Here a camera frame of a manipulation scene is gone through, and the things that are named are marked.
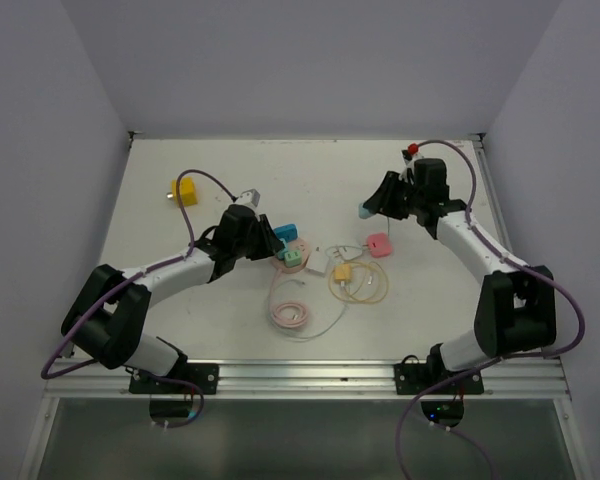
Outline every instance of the robotic arm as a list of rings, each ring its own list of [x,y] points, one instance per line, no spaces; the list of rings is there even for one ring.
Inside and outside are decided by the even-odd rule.
[[[162,378],[190,381],[187,356],[164,340],[142,333],[147,311],[182,290],[217,280],[233,270],[239,258],[259,260],[282,250],[266,215],[256,214],[258,201],[256,190],[240,195],[217,227],[196,240],[189,256],[188,250],[180,254],[181,260],[170,258],[125,270],[106,264],[94,269],[62,324],[62,334],[104,294],[138,277],[109,299],[108,308],[97,309],[72,342],[109,369],[127,366]],[[208,239],[213,229],[213,238]]]
[[[551,345],[556,338],[553,289],[502,261],[509,258],[527,266],[480,227],[462,200],[449,198],[444,161],[413,159],[407,150],[403,157],[407,168],[401,174],[387,172],[378,190],[360,205],[360,217],[381,214],[403,220],[415,216],[418,224],[449,248],[482,285],[473,329],[433,346],[417,381],[430,386],[452,372],[488,359]],[[553,278],[544,266],[530,268]]]

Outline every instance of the pink power adapter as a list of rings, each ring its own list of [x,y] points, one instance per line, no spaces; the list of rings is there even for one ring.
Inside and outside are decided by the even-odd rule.
[[[386,233],[374,233],[367,237],[367,246],[369,253],[373,258],[386,257],[393,253],[391,240]]]

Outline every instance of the mounting plate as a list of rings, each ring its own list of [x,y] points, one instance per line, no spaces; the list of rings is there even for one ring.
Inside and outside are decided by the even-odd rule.
[[[215,395],[220,373],[220,367],[217,363],[187,363],[186,367],[183,367],[183,370],[184,375],[180,376],[180,380],[186,380],[197,385],[205,395]],[[131,377],[129,393],[138,395],[173,395],[189,392],[186,387],[181,385],[159,383],[146,375],[140,374],[138,380],[135,380],[133,376]]]
[[[398,395],[417,395],[423,390],[448,378],[444,375],[432,379],[430,371],[425,363],[396,363],[393,366],[396,393]],[[447,385],[436,391],[436,395],[455,395],[460,388],[464,389],[464,395],[481,395],[484,393],[482,375],[476,373],[459,382]]]

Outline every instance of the green block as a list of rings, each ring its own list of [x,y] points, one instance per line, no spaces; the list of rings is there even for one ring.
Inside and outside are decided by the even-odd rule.
[[[302,263],[302,253],[300,250],[291,250],[284,254],[284,264],[287,268],[297,267]]]

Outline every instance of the yellow power adapter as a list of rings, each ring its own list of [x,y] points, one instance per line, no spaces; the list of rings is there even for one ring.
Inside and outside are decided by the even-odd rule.
[[[173,199],[173,201],[178,205],[178,200],[176,198],[176,181],[171,180],[171,195],[169,198]],[[198,197],[196,195],[196,186],[193,183],[193,180],[190,177],[184,177],[180,180],[180,198],[182,200],[182,205],[188,207],[190,205],[196,205],[198,203]]]
[[[351,265],[348,263],[336,265],[333,272],[333,280],[336,283],[349,283],[351,281]]]

